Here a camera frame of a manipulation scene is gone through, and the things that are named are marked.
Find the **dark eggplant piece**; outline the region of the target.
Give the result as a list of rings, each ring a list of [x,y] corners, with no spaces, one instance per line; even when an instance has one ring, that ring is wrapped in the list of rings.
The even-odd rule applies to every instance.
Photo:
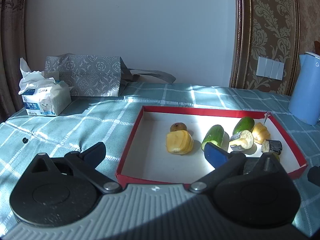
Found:
[[[282,143],[279,140],[265,139],[261,145],[262,153],[274,153],[280,155],[282,150]]]

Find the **tissue pack with cat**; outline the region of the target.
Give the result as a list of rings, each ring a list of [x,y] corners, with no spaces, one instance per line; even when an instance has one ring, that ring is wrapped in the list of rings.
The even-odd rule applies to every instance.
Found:
[[[64,81],[30,70],[24,58],[20,58],[20,71],[18,94],[28,115],[58,116],[71,103],[69,86]]]

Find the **brown patterned curtain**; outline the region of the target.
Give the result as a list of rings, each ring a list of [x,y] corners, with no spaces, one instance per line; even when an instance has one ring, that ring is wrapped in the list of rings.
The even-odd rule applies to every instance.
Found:
[[[18,94],[22,78],[20,58],[25,55],[26,0],[1,0],[1,122],[22,108]]]

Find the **teal checked tablecloth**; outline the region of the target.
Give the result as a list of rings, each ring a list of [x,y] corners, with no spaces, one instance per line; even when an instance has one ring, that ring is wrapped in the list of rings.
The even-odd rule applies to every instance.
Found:
[[[21,109],[1,123],[1,234],[16,225],[9,197],[37,153],[61,157],[102,141],[107,154],[98,169],[114,178],[125,141],[144,105],[271,112],[297,144],[308,167],[318,166],[319,126],[295,118],[288,110],[289,100],[259,90],[133,82],[116,98],[74,98],[56,117],[29,116]]]

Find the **white wall switch panel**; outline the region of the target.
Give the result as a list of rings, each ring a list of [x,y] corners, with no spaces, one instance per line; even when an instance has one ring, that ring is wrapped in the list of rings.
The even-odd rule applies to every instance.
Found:
[[[269,79],[282,80],[284,63],[266,57],[258,57],[256,75]]]

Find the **large yellow starfruit chunk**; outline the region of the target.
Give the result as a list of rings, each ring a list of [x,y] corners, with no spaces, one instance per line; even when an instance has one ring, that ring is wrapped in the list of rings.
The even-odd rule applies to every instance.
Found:
[[[171,154],[184,155],[192,151],[194,140],[186,130],[169,132],[166,136],[166,148]]]

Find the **red shallow cardboard box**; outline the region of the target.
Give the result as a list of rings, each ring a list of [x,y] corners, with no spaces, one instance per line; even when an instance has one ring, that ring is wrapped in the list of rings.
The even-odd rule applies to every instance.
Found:
[[[116,170],[121,186],[189,185],[228,161],[233,153],[258,161],[271,154],[292,179],[306,159],[267,112],[143,106]]]

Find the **grey patterned gift bag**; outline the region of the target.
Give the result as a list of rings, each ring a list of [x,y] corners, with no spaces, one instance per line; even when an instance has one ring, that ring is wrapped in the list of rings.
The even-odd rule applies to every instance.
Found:
[[[59,80],[71,88],[71,96],[115,97],[130,82],[141,76],[151,76],[166,83],[174,83],[176,77],[159,70],[127,68],[119,56],[63,54],[48,56],[44,70],[58,74]]]

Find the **blue electric kettle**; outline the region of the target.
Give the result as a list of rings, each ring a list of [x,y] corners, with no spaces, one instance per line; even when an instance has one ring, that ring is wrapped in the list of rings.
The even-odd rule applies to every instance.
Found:
[[[319,55],[306,52],[299,55],[300,74],[293,90],[289,111],[300,121],[315,125],[319,121]]]

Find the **cut cucumber piece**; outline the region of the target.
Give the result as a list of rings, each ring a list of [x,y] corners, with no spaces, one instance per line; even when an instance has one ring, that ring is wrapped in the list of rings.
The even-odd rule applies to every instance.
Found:
[[[205,145],[208,142],[211,142],[212,144],[216,145],[217,147],[221,147],[223,144],[223,137],[224,137],[224,129],[221,125],[214,125],[212,126],[207,134],[205,135],[202,144],[201,149],[204,151]]]

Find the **small brown longan fruit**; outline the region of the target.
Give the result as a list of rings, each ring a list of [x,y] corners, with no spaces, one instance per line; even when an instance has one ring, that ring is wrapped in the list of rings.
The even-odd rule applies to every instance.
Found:
[[[180,131],[180,130],[184,130],[184,131],[187,130],[187,126],[182,122],[176,122],[172,124],[170,127],[170,132]]]

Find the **dark wooden chair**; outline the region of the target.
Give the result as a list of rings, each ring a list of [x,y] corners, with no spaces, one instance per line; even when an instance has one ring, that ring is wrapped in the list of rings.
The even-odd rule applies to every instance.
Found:
[[[315,53],[317,55],[320,55],[320,42],[319,41],[315,41],[314,45],[315,45]]]

